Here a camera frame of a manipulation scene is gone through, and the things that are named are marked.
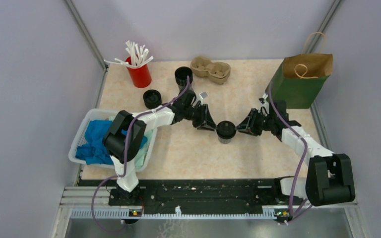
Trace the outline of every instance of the blue towel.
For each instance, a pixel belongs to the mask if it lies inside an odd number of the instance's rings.
[[[84,135],[87,143],[77,147],[75,157],[85,160],[88,165],[112,165],[113,161],[110,159],[109,153],[107,153],[107,149],[103,145],[103,137],[109,130],[111,124],[112,122],[109,120],[90,121]],[[147,140],[147,137],[144,136],[139,148],[142,148]]]

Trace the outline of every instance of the white wall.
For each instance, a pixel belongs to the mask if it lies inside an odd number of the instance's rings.
[[[345,1],[326,35],[334,73],[319,110],[333,149],[352,159],[360,207],[381,237],[381,1]]]
[[[333,0],[74,0],[103,57],[125,41],[155,60],[283,58],[300,53]]]
[[[0,238],[45,238],[102,76],[62,0],[0,0]]]

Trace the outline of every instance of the white plastic basket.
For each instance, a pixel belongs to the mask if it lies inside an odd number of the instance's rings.
[[[90,121],[92,121],[92,120],[106,120],[108,117],[115,116],[117,114],[118,114],[118,111],[103,110],[103,109],[91,109],[90,111],[88,111],[87,114],[85,115],[85,118],[82,120],[81,125],[79,126],[79,129],[78,129],[78,131],[75,135],[75,138],[73,139],[73,142],[71,144],[71,149],[69,150],[69,153],[68,153],[69,160],[71,160],[72,162],[75,162],[75,163],[79,163],[79,164],[86,164],[85,160],[77,159],[75,157],[75,154],[76,154],[76,149],[78,146],[81,146],[81,145],[87,143],[87,141],[85,140],[85,131],[87,130],[88,124],[90,124]],[[147,139],[148,139],[147,143],[149,143],[149,146],[148,146],[148,150],[146,151],[146,153],[138,152],[138,154],[137,154],[137,156],[139,156],[139,155],[144,156],[143,165],[139,166],[139,167],[135,167],[137,172],[140,172],[140,171],[144,170],[145,167],[147,167],[148,161],[151,158],[151,152],[152,152],[152,148],[154,146],[154,141],[155,141],[156,135],[157,135],[157,129],[154,129],[152,131],[152,135],[150,137],[147,134],[145,134],[145,136],[147,136]],[[92,165],[100,166],[100,167],[104,167],[104,168],[115,169],[114,165],[105,165],[105,164],[92,164]]]

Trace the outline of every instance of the paper bag handle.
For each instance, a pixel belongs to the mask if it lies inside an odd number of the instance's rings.
[[[323,36],[322,44],[320,45],[319,52],[318,52],[318,54],[320,54],[320,52],[322,51],[323,47],[325,46],[325,42],[326,42],[326,36],[325,36],[325,34],[322,33],[322,32],[320,32],[320,31],[313,32],[313,33],[311,33],[311,34],[308,36],[308,38],[307,38],[306,41],[305,41],[305,46],[303,46],[303,50],[302,50],[302,52],[305,51],[306,46],[308,45],[308,42],[309,42],[310,37],[312,37],[312,35],[314,35],[314,34],[321,34],[321,35]]]
[[[306,69],[306,71],[302,74],[302,75],[299,75],[298,73],[297,73],[297,71],[296,71],[296,68],[298,67],[298,66],[303,66],[305,69]],[[296,75],[299,77],[299,78],[304,78],[304,79],[309,79],[309,78],[318,78],[318,77],[316,77],[316,76],[312,76],[312,77],[305,77],[305,75],[308,73],[308,67],[306,66],[306,65],[304,65],[304,64],[302,64],[302,63],[300,63],[300,64],[298,64],[298,65],[296,65],[295,67],[294,67],[294,72],[296,73]]]

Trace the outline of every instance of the marble countertop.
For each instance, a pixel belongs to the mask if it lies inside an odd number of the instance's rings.
[[[281,64],[281,59],[223,60],[231,66],[231,75],[223,85],[194,76],[196,93],[207,92],[204,103],[215,123],[245,119],[251,108],[259,108],[258,98]],[[190,61],[152,62],[148,67],[151,84],[135,88],[127,69],[110,65],[101,97],[101,109],[126,110],[130,113],[147,110],[142,94],[148,89],[161,93],[162,101],[170,101],[179,93],[174,71],[189,66]],[[304,130],[318,141],[318,134],[308,109],[288,110]],[[222,144],[212,131],[196,130],[191,121],[159,127],[147,168],[137,173],[139,179],[249,179],[293,176],[299,157],[270,132],[253,137],[237,133],[229,144]],[[303,165],[300,176],[305,177]],[[82,179],[105,179],[115,175],[112,169],[84,166]]]

